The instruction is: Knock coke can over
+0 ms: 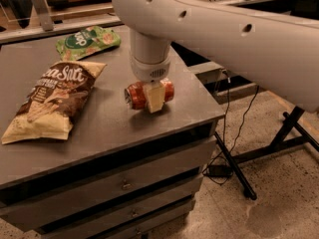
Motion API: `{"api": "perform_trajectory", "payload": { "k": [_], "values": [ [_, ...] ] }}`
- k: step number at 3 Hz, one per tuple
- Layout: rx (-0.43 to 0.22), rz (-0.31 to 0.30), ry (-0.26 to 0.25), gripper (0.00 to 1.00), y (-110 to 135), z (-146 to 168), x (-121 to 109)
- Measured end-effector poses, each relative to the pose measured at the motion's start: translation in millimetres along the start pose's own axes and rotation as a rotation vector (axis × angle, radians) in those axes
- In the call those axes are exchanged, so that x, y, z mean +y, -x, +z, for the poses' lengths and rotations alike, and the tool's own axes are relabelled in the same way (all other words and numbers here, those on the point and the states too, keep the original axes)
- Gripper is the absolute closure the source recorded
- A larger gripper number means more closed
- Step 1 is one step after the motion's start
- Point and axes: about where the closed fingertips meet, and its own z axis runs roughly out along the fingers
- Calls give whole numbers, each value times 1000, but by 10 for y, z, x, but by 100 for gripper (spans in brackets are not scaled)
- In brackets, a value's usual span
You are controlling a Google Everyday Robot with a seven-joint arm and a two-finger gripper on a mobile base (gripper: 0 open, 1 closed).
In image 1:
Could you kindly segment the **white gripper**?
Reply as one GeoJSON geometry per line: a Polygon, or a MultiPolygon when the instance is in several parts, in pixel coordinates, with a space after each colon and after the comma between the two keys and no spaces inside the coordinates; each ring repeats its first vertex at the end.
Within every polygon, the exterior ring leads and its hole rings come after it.
{"type": "Polygon", "coordinates": [[[169,72],[170,59],[149,64],[138,61],[134,56],[130,58],[131,68],[139,81],[145,82],[143,89],[147,99],[147,106],[151,114],[161,110],[164,103],[165,87],[160,81],[169,72]]]}

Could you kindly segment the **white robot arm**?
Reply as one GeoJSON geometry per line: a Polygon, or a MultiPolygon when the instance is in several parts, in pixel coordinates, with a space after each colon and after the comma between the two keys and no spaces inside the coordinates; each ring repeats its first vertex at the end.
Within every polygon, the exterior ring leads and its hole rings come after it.
{"type": "Polygon", "coordinates": [[[143,82],[168,73],[176,42],[308,113],[319,112],[319,27],[287,15],[197,0],[112,0],[131,29],[131,65],[143,82]]]}

